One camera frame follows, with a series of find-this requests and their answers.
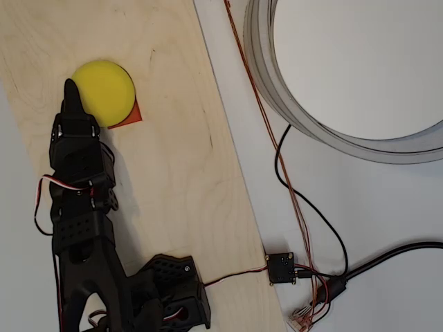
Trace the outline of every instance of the yellow ball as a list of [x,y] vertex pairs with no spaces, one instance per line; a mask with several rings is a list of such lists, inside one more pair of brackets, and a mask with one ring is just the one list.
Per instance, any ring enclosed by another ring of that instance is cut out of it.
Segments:
[[131,77],[113,62],[88,62],[75,71],[72,80],[84,111],[95,116],[100,127],[122,122],[134,107],[136,92]]

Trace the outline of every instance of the wooden board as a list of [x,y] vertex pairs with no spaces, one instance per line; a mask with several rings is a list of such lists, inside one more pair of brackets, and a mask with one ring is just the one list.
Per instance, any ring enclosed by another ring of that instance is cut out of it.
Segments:
[[[64,80],[94,59],[128,71],[143,117],[103,135],[116,153],[111,220],[127,273],[161,252],[192,255],[205,282],[264,265],[192,0],[0,0],[0,78],[36,174],[51,173]],[[284,330],[266,273],[208,296],[211,331]]]

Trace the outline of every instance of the black plastic part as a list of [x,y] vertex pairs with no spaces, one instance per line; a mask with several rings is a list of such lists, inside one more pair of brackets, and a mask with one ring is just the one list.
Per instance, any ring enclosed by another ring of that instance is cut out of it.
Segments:
[[272,254],[266,256],[269,281],[272,284],[295,283],[293,253]]
[[[347,281],[345,278],[329,279],[326,282],[327,290],[329,293],[327,303],[330,303],[333,299],[335,299],[341,293],[346,291],[346,283],[347,283]],[[326,300],[326,290],[325,290],[325,286],[322,285],[317,291],[316,302],[317,303],[324,303],[325,300]]]
[[[99,140],[100,128],[82,108],[72,80],[55,116],[49,157],[54,177],[82,190],[51,183],[53,252],[59,257],[64,332],[78,332],[87,299],[97,293],[107,316],[89,331],[187,332],[210,327],[210,308],[192,257],[155,256],[127,277],[115,248],[107,213],[117,210],[114,154]],[[173,320],[165,315],[184,308]]]
[[165,316],[183,308],[183,313],[177,318],[163,323],[162,330],[188,332],[200,324],[210,328],[208,298],[192,257],[179,259],[156,255],[143,266],[141,272],[146,270],[154,271],[154,282],[165,307]]
[[311,279],[312,278],[312,271],[308,270],[298,270],[297,271],[297,278],[298,279]]

